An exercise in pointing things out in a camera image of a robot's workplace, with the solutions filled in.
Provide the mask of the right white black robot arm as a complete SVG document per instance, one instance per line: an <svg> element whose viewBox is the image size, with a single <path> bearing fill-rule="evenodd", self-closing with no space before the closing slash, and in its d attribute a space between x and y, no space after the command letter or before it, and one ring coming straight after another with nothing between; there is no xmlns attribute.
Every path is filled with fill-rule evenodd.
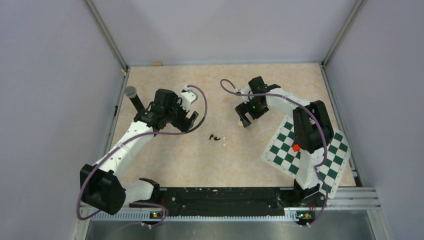
<svg viewBox="0 0 424 240"><path fill-rule="evenodd" d="M235 110L244 127L251 125L246 114L259 119L270 107L283 111L293 120L293 142L300 148L300 167L294 181L299 189L293 192L294 202L307 206L319 188L328 196L330 187L319 172L328 159L328 145L334 137L325 103L300 99L277 84L266 84L261 76L250 80L246 87L235 88L232 94L243 99Z"/></svg>

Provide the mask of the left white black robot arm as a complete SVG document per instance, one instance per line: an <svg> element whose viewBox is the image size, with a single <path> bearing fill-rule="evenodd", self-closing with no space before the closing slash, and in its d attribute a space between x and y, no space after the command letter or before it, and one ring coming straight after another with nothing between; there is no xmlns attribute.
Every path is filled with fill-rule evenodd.
<svg viewBox="0 0 424 240"><path fill-rule="evenodd" d="M185 85L180 94L160 88L147 107L142 104L135 87L126 87L124 94L137 113L124 135L105 156L93 165L85 164L81 168L77 209L85 203L99 212L115 215L124 205L144 202L149 207L156 206L161 198L160 185L148 178L121 183L127 167L155 136L170 134L163 131L168 124L178 129L176 135L185 135L200 127L194 124L199 116L196 111L187 116L198 95L204 94L195 85Z"/></svg>

